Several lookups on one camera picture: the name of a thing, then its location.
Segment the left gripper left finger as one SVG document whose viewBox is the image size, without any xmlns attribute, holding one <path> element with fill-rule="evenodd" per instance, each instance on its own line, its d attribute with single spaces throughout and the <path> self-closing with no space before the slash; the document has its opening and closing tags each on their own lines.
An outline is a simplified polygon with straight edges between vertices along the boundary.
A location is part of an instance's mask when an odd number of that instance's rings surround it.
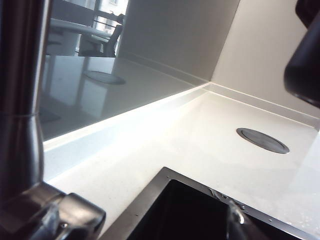
<svg viewBox="0 0 320 240">
<path fill-rule="evenodd" d="M 41 217 L 41 239 L 65 240 L 66 238 L 67 231 L 62 227 L 58 205 L 56 203 L 46 205 Z"/>
</svg>

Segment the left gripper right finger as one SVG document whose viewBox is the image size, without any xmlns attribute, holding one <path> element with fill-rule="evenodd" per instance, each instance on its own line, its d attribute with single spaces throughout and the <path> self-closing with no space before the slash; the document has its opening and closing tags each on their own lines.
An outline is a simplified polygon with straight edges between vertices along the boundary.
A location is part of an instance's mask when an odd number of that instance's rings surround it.
<svg viewBox="0 0 320 240">
<path fill-rule="evenodd" d="M 252 221 L 246 214 L 230 200 L 228 202 L 228 210 L 226 217 L 226 239 L 227 240 L 251 240 Z"/>
</svg>

